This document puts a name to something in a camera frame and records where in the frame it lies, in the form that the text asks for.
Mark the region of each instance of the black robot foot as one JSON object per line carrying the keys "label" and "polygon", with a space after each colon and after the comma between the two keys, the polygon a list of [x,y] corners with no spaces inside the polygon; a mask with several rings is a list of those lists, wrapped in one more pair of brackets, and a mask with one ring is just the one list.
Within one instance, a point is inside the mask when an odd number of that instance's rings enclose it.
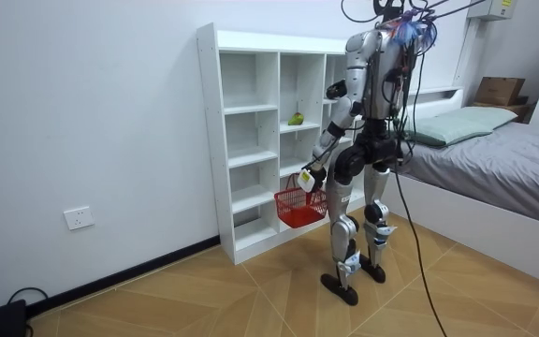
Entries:
{"label": "black robot foot", "polygon": [[361,256],[360,262],[361,269],[366,271],[371,276],[373,281],[379,284],[382,284],[386,281],[386,272],[382,269],[382,267],[380,267],[379,265],[373,267],[371,265],[371,261],[365,256]]}
{"label": "black robot foot", "polygon": [[357,295],[357,292],[351,286],[344,290],[344,288],[341,287],[341,282],[338,281],[336,277],[330,274],[323,274],[320,281],[322,282],[322,285],[324,285],[336,296],[344,300],[346,304],[355,306],[359,303],[359,296]]}

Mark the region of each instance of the wall outlet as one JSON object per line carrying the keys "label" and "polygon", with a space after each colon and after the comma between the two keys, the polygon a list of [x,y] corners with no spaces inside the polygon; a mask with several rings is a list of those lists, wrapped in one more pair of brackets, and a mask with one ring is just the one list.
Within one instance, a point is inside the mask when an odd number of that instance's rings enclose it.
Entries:
{"label": "wall outlet", "polygon": [[70,230],[95,224],[91,208],[88,206],[77,210],[65,211],[64,217],[66,218],[67,226]]}

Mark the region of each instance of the green pillow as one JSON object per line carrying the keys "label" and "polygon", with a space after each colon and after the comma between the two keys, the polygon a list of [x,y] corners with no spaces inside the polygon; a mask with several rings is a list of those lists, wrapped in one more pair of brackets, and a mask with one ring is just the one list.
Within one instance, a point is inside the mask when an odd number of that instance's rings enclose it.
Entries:
{"label": "green pillow", "polygon": [[467,107],[458,110],[452,110],[438,117],[455,115],[468,122],[478,123],[485,127],[494,130],[497,127],[503,126],[515,118],[517,115],[509,110],[501,108],[481,108]]}
{"label": "green pillow", "polygon": [[[492,129],[460,118],[454,114],[442,114],[432,118],[417,119],[415,140],[419,143],[443,147],[460,141],[492,133]],[[414,134],[413,124],[408,124],[411,137]]]}

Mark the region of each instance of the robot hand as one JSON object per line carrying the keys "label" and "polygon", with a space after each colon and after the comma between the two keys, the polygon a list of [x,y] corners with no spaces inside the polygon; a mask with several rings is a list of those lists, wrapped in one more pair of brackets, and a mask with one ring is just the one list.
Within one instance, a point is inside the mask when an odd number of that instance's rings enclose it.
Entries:
{"label": "robot hand", "polygon": [[324,185],[324,180],[328,176],[326,169],[303,168],[297,179],[297,183],[307,193],[317,192]]}

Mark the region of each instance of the gray bed sheet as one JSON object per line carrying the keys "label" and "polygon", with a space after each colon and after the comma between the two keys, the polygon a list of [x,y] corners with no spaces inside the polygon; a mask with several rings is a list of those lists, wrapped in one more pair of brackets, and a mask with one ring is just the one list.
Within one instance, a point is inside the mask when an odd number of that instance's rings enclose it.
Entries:
{"label": "gray bed sheet", "polygon": [[417,144],[407,174],[539,220],[539,127],[510,123],[443,149]]}

